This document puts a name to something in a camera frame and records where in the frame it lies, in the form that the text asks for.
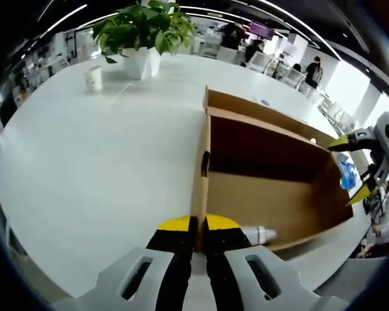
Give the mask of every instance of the white cup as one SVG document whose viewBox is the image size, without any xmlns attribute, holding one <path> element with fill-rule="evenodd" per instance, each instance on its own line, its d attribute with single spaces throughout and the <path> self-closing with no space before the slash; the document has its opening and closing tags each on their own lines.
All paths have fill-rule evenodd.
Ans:
<svg viewBox="0 0 389 311">
<path fill-rule="evenodd" d="M 101 66 L 95 66 L 86 71 L 86 86 L 91 92 L 97 92 L 102 89 Z"/>
</svg>

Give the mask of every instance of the white flower pot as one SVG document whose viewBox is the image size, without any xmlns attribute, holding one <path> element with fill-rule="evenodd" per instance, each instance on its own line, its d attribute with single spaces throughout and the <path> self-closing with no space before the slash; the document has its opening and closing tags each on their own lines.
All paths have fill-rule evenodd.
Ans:
<svg viewBox="0 0 389 311">
<path fill-rule="evenodd" d="M 161 55 L 156 48 L 142 47 L 138 51 L 123 49 L 121 54 L 128 56 L 124 57 L 124 70 L 128 78 L 142 80 L 158 74 Z"/>
</svg>

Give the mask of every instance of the desk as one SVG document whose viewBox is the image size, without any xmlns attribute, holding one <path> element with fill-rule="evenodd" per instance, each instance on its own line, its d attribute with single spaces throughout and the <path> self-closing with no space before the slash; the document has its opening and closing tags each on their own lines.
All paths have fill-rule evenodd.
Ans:
<svg viewBox="0 0 389 311">
<path fill-rule="evenodd" d="M 88 93 L 84 73 L 98 64 L 104 89 Z M 100 271 L 145 246 L 158 224 L 189 213 L 205 85 L 264 100 L 336 135 L 294 89 L 188 55 L 164 55 L 159 75 L 144 81 L 126 80 L 121 62 L 108 65 L 102 58 L 67 67 L 7 124 L 0 144 L 1 205 L 31 259 L 67 293 L 86 293 Z M 283 256 L 314 290 L 344 263 L 369 224 L 356 211 L 303 251 Z"/>
</svg>

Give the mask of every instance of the cardboard box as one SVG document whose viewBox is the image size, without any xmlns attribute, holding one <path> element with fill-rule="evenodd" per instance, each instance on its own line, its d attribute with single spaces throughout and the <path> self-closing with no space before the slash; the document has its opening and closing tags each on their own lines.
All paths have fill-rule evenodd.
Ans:
<svg viewBox="0 0 389 311">
<path fill-rule="evenodd" d="M 270 108 L 206 89 L 192 214 L 275 229 L 268 248 L 289 248 L 353 216 L 332 137 Z M 315 138 L 317 144 L 309 141 Z"/>
</svg>

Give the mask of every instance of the ceiling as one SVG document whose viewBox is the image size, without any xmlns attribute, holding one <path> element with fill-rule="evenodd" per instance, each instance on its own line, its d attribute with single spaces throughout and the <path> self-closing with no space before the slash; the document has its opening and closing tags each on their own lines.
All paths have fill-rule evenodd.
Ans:
<svg viewBox="0 0 389 311">
<path fill-rule="evenodd" d="M 357 12 L 352 12 L 349 9 L 346 4 L 348 1 L 270 1 L 303 21 L 322 38 L 352 50 L 386 72 L 386 66 L 377 62 L 371 55 L 369 46 L 369 44 L 371 45 L 371 40 L 369 40 L 368 34 L 366 35 L 366 31 L 363 32 L 360 29 L 360 24 L 356 22 L 357 18 L 355 17 Z M 196 6 L 230 12 L 266 23 L 270 27 L 305 34 L 320 46 L 321 51 L 335 57 L 331 50 L 320 42 L 313 32 L 297 21 L 296 18 L 283 14 L 280 10 L 265 3 L 265 0 L 177 0 L 177 2 L 183 6 Z M 44 35 L 37 44 L 40 45 L 49 41 L 52 34 L 56 32 L 76 28 L 92 19 L 134 3 L 135 1 L 133 0 L 29 0 L 14 1 L 10 9 L 7 8 L 8 3 L 0 3 L 0 6 L 2 6 L 0 12 L 6 12 L 2 20 L 7 23 L 5 28 L 0 27 L 0 73 L 3 72 L 3 68 L 8 66 L 10 60 L 12 64 L 19 62 L 21 55 L 26 53 L 27 48 L 31 46 L 36 38 L 74 9 L 87 5 L 86 8 L 60 23 L 48 35 Z"/>
</svg>

